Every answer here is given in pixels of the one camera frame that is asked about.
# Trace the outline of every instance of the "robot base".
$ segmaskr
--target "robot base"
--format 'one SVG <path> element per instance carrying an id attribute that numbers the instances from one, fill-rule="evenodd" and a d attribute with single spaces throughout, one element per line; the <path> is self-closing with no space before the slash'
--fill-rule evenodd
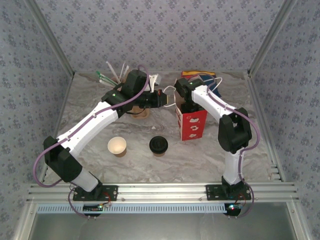
<path id="1" fill-rule="evenodd" d="M 208 201 L 217 200 L 251 200 L 251 193 L 248 186 L 242 181 L 230 185 L 224 177 L 221 179 L 222 184 L 208 184 L 205 186 L 206 199 Z"/>
<path id="2" fill-rule="evenodd" d="M 119 187 L 117 185 L 102 185 L 101 182 L 99 182 L 98 185 L 91 192 L 87 192 L 83 190 L 81 187 L 76 187 L 74 190 L 73 201 L 116 201 L 118 196 L 118 188 Z"/>

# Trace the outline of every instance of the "brown paper cup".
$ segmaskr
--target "brown paper cup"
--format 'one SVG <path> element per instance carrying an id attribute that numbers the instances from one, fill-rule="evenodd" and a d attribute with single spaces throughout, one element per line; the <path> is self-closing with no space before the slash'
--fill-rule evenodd
<path id="1" fill-rule="evenodd" d="M 108 150 L 116 157 L 121 158 L 127 153 L 127 142 L 123 137 L 116 136 L 108 142 Z"/>
<path id="2" fill-rule="evenodd" d="M 134 113 L 134 115 L 131 115 L 131 117 L 134 119 L 146 119 L 147 117 L 149 117 L 149 114 L 150 114 L 149 108 L 146 108 L 143 111 L 143 109 L 141 109 L 138 106 L 133 106 L 130 112 Z"/>

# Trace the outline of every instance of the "red box with white print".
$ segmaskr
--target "red box with white print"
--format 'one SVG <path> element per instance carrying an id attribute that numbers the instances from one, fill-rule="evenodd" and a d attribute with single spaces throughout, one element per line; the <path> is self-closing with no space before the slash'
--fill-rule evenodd
<path id="1" fill-rule="evenodd" d="M 175 106 L 175 113 L 182 141 L 202 138 L 207 119 L 206 110 L 181 113 L 181 110 Z"/>

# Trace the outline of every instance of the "red paper box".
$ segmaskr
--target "red paper box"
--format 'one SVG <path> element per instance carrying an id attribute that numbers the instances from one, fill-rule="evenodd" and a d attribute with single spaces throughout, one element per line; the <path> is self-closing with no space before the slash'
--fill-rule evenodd
<path id="1" fill-rule="evenodd" d="M 184 99 L 175 93 L 175 113 L 178 118 L 178 125 L 182 141 L 202 138 L 204 133 L 207 111 L 195 111 L 192 113 L 181 113 L 181 104 Z"/>

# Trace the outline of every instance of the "patterned wallpaper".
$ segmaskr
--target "patterned wallpaper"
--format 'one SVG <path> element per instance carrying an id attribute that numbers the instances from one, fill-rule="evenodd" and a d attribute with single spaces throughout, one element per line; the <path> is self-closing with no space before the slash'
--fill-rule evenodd
<path id="1" fill-rule="evenodd" d="M 320 239 L 319 46 L 320 1 L 298 1 L 254 77 L 286 180 L 297 183 L 315 239 Z"/>
<path id="2" fill-rule="evenodd" d="M 0 7 L 0 240 L 10 240 L 69 78 L 24 2 Z"/>
<path id="3" fill-rule="evenodd" d="M 283 0 L 37 0 L 75 71 L 248 69 Z"/>

